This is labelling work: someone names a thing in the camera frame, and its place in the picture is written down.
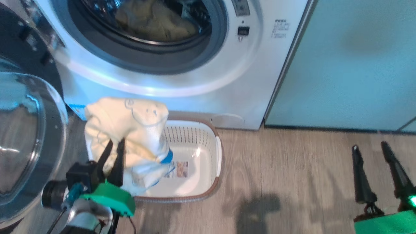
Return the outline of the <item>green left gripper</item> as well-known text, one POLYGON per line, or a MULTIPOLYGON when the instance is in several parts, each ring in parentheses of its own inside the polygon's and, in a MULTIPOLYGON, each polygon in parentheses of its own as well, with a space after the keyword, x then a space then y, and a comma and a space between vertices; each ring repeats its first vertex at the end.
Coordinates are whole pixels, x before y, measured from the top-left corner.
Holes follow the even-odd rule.
POLYGON ((105 181, 103 167, 113 148, 113 142, 110 139, 97 162, 97 177, 100 184, 92 193, 85 193, 80 197, 85 200, 92 200, 103 206, 108 206, 122 216, 132 217, 136 210, 134 197, 129 192, 119 188, 124 181, 125 147, 126 139, 123 138, 117 145, 116 158, 113 168, 108 175, 108 182, 103 183, 105 181))

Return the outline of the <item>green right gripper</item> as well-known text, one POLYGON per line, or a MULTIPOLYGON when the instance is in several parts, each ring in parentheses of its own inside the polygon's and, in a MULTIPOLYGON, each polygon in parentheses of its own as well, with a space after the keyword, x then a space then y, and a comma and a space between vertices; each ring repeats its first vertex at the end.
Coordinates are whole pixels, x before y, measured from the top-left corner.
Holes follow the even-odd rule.
POLYGON ((404 199, 394 214, 385 214, 374 203, 376 194, 370 188, 365 170, 364 160, 358 145, 352 147, 353 176, 355 186, 355 202, 366 203, 364 214, 354 219, 356 234, 414 234, 415 221, 415 186, 407 176, 400 161, 396 158, 390 145, 381 142, 383 156, 388 163, 394 184, 394 196, 404 199))

